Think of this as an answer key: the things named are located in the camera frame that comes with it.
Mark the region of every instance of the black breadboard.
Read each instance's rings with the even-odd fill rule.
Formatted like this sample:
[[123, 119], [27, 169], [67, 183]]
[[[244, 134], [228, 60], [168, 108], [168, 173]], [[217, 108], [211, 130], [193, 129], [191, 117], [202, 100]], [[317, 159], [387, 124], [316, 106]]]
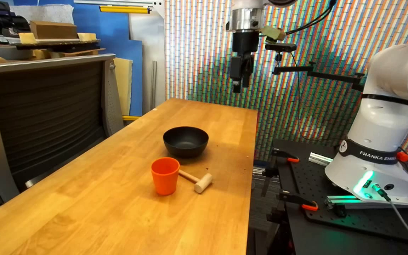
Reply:
[[[324, 205], [326, 196], [351, 195], [335, 187], [326, 177], [324, 167], [307, 160], [293, 164], [298, 191], [304, 198], [314, 200], [319, 210], [306, 211], [305, 218], [316, 223], [374, 234], [408, 242], [408, 232], [393, 209], [350, 209], [346, 218], [339, 218]], [[408, 223], [408, 208], [398, 209]]]

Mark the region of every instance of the striped wall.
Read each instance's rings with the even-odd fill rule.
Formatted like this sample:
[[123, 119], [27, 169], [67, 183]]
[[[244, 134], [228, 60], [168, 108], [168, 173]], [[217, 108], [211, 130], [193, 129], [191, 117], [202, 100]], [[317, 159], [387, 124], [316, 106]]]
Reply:
[[[299, 0], [289, 8], [269, 6], [265, 11], [266, 24], [285, 30], [296, 28], [318, 16], [329, 2]], [[252, 86], [240, 95], [231, 92], [231, 36], [224, 31], [230, 6], [230, 0], [167, 2], [167, 98], [259, 109], [259, 160], [267, 160], [273, 138], [309, 142], [300, 137], [299, 130], [311, 139], [341, 138], [347, 134], [358, 111], [360, 92], [348, 84], [308, 78], [304, 73], [272, 75], [274, 54], [264, 50], [264, 42], [255, 55]], [[314, 61], [315, 70], [320, 72], [365, 73], [376, 52], [408, 43], [408, 0], [338, 0], [325, 21], [288, 36], [285, 42], [297, 44], [294, 55], [299, 65]], [[292, 66], [292, 57], [285, 55], [282, 65]], [[324, 145], [337, 142], [312, 141]], [[408, 137], [404, 147], [408, 150]]]

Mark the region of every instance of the butcher block tabletop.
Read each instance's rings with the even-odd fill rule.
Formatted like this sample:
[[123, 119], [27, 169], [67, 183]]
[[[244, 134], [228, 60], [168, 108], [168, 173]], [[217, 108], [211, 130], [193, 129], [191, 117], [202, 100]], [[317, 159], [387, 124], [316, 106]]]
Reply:
[[[0, 207], [0, 254], [242, 255], [246, 253], [257, 111], [170, 99]], [[169, 156], [163, 133], [195, 126], [204, 153], [154, 190], [151, 163]]]

